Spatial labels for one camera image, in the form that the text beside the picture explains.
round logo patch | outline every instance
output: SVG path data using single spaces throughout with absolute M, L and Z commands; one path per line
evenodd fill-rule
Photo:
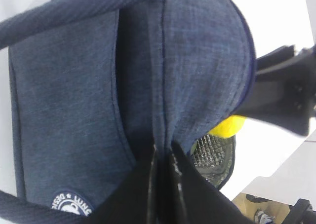
M 86 217 L 93 211 L 88 201 L 73 191 L 58 192 L 54 196 L 51 208 Z

bag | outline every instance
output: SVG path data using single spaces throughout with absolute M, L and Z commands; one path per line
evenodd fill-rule
M 18 198 L 0 217 L 251 223 L 185 155 L 253 82 L 230 0 L 52 0 L 0 23 L 6 46 Z

white surface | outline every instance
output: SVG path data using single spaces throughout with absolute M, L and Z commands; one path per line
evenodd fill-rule
M 316 0 L 306 0 L 306 2 L 307 2 L 308 12 L 310 15 L 310 20 L 311 20 L 311 27 L 312 27 L 313 36 L 314 36 L 314 42 L 316 42 L 316 8 L 315 8 Z
M 307 142 L 316 142 L 316 131 L 312 133 L 307 139 Z
M 249 24 L 258 57 L 282 45 L 295 44 L 298 50 L 313 46 L 305 0 L 233 1 Z M 304 139 L 276 126 L 248 119 L 237 134 L 233 175 L 221 192 L 233 199 L 256 177 L 272 175 Z
M 308 199 L 315 210 L 315 156 L 316 142 L 303 143 L 271 177 L 257 177 L 244 192 L 290 205 Z

sneaker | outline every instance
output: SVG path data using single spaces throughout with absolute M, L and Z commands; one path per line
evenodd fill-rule
M 262 210 L 258 209 L 255 214 L 256 224 L 273 224 L 273 217 L 268 216 Z

